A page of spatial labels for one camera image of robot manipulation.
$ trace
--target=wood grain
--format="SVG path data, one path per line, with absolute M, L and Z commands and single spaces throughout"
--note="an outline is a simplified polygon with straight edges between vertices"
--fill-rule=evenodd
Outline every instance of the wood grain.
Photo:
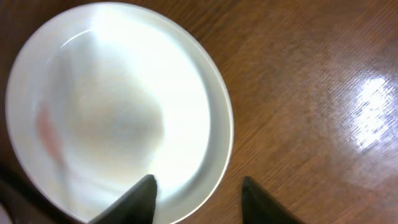
M 26 181 L 7 135 L 9 71 L 37 28 L 88 2 L 0 1 L 0 163 Z M 241 223 L 245 175 L 307 223 L 398 223 L 397 1 L 126 2 L 197 38 L 232 100 L 228 171 L 182 223 Z

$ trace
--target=white plate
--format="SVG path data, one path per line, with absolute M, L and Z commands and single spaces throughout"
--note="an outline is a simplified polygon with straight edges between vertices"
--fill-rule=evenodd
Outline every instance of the white plate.
M 38 140 L 43 103 L 65 173 Z M 219 184 L 233 142 L 229 96 L 209 55 L 174 22 L 130 4 L 88 4 L 45 23 L 14 62 L 6 113 L 31 181 L 82 222 L 145 174 L 159 185 L 154 223 L 187 217 Z

